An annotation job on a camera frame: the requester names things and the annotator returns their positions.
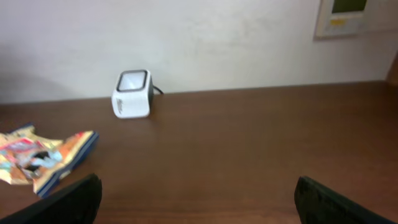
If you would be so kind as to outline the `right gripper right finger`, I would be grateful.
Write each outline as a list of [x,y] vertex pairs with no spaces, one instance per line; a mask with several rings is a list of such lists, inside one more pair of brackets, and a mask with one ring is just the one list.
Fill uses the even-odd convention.
[[298,179],[294,202],[302,224],[395,224],[307,176]]

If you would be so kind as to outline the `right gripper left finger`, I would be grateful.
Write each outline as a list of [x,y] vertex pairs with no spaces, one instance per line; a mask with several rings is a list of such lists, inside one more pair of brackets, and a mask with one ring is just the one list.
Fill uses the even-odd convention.
[[95,174],[90,174],[1,219],[1,224],[92,224],[97,216],[101,199],[101,179]]

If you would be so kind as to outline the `yellow cleaning sheet package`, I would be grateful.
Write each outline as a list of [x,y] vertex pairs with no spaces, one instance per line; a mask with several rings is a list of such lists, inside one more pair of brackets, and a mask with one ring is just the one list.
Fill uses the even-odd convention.
[[44,198],[85,160],[98,138],[95,131],[83,131],[65,140],[48,139],[36,135],[30,123],[2,133],[1,180],[31,185]]

